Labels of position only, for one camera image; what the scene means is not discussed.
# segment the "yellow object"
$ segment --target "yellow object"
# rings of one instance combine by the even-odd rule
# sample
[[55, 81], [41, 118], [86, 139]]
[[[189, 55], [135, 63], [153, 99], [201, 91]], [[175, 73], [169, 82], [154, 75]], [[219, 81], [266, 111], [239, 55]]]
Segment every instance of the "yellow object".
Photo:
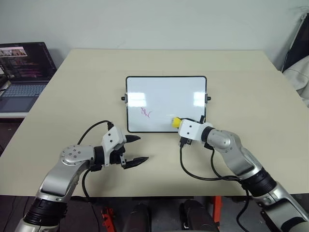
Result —
[[180, 118], [175, 117], [172, 122], [172, 127], [179, 128], [181, 122], [182, 120]]

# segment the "purple writing on whiteboard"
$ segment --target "purple writing on whiteboard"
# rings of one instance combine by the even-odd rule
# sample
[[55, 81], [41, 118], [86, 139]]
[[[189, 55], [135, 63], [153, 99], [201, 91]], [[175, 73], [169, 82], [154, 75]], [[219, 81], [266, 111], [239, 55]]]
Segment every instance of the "purple writing on whiteboard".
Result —
[[147, 110], [146, 110], [146, 108], [144, 108], [144, 107], [141, 107], [140, 109], [141, 109], [141, 114], [142, 114], [142, 115], [145, 115], [145, 116], [147, 116], [147, 117], [149, 117], [149, 116], [150, 116], [150, 113], [152, 112], [152, 111], [150, 111], [150, 112], [147, 113]]

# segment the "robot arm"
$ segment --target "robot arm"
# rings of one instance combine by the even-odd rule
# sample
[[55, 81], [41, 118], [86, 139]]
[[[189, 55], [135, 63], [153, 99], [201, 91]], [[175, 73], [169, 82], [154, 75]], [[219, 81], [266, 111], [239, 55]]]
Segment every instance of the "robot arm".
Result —
[[181, 137], [213, 147], [226, 165], [241, 180], [242, 186], [262, 207], [262, 217], [270, 229], [282, 232], [309, 231], [309, 217], [297, 201], [278, 183], [260, 162], [245, 149], [240, 138], [231, 132], [216, 130], [210, 123], [183, 119], [179, 126]]
[[16, 232], [56, 232], [60, 220], [65, 217], [69, 202], [80, 174], [87, 169], [99, 171], [102, 166], [121, 164], [124, 169], [143, 163], [148, 157], [131, 161], [124, 158], [124, 144], [140, 139], [123, 135], [113, 126], [102, 139], [101, 146], [72, 145], [63, 149], [58, 163], [46, 175], [29, 211], [20, 220]]

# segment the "laptop screen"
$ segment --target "laptop screen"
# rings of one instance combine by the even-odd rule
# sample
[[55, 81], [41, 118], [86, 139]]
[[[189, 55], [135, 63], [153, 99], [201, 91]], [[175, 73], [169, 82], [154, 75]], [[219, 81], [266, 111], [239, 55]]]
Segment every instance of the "laptop screen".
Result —
[[12, 83], [48, 81], [57, 71], [44, 42], [0, 44], [0, 69]]

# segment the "white wall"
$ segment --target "white wall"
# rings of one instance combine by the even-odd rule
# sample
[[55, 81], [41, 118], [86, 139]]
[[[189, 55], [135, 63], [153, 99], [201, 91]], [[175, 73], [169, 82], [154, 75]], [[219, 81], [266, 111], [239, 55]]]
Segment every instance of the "white wall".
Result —
[[309, 0], [0, 0], [0, 43], [72, 48], [263, 49], [278, 68]]

